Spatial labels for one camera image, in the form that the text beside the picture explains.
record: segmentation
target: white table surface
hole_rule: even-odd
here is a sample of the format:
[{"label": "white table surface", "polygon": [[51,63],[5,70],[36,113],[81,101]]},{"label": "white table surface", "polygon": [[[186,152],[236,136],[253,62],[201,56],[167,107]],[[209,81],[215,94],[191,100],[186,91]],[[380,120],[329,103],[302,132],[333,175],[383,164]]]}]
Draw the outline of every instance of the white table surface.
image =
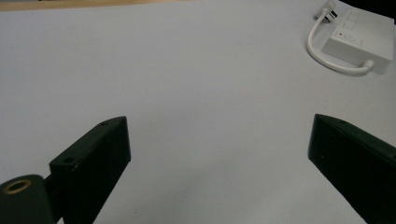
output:
[{"label": "white table surface", "polygon": [[365,223],[307,158],[309,137],[319,113],[396,146],[396,62],[349,77],[314,61],[323,3],[1,12],[0,182],[48,176],[126,116],[133,159],[97,224]]}]

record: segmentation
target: white tabletop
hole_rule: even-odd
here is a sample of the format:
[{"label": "white tabletop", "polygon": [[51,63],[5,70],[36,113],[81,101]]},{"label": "white tabletop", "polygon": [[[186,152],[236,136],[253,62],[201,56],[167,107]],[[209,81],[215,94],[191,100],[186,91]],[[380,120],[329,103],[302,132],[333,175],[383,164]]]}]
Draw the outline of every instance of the white tabletop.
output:
[{"label": "white tabletop", "polygon": [[48,176],[126,116],[133,159],[97,224],[365,223],[307,158],[309,137],[319,113],[396,146],[396,62],[349,77],[314,61],[323,3],[1,12],[0,182]]}]

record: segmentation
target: white cable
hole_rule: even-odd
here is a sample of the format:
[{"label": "white cable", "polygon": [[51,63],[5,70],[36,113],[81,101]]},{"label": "white cable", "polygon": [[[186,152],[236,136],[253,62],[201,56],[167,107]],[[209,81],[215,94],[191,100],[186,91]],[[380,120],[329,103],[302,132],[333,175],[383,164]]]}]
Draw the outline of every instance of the white cable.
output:
[{"label": "white cable", "polygon": [[306,41],[306,47],[308,49],[309,54],[312,56],[312,58],[314,58],[316,61],[323,64],[324,66],[326,66],[334,71],[344,73],[344,74],[358,75],[358,74],[365,74],[365,73],[369,72],[370,70],[372,70],[374,67],[374,62],[371,60],[365,61],[361,67],[349,68],[349,67],[343,67],[343,66],[337,65],[335,63],[331,63],[331,62],[323,59],[322,57],[320,57],[318,52],[312,46],[312,38],[314,36],[315,31],[318,29],[318,26],[320,25],[320,23],[323,21],[323,19],[326,17],[327,14],[329,14],[329,9],[324,8],[322,10],[322,13],[321,13],[320,17],[318,18],[317,22],[314,24],[314,27],[312,28],[311,33],[309,34],[308,40]]}]

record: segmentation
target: white electronic device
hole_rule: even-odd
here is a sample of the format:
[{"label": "white electronic device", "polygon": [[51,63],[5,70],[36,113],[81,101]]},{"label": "white electronic device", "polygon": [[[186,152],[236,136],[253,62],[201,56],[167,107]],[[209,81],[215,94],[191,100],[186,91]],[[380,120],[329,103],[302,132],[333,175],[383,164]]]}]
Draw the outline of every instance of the white electronic device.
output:
[{"label": "white electronic device", "polygon": [[373,72],[383,74],[393,60],[394,19],[351,7],[322,48],[324,53],[361,65],[374,62]]}]

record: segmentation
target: white power adapter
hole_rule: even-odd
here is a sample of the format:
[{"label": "white power adapter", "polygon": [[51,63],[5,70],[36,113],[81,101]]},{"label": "white power adapter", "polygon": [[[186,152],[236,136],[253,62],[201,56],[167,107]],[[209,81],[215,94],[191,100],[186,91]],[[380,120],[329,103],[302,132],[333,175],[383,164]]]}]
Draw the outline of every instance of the white power adapter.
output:
[{"label": "white power adapter", "polygon": [[349,75],[382,74],[393,60],[394,19],[356,7],[344,14],[328,38],[322,52],[358,67],[344,67],[331,63],[313,48],[312,39],[323,20],[336,21],[335,3],[328,0],[315,14],[318,19],[307,39],[309,54],[334,71]]},{"label": "white power adapter", "polygon": [[383,74],[393,60],[393,36],[393,19],[351,7],[322,51],[355,65],[372,60],[372,71]]}]

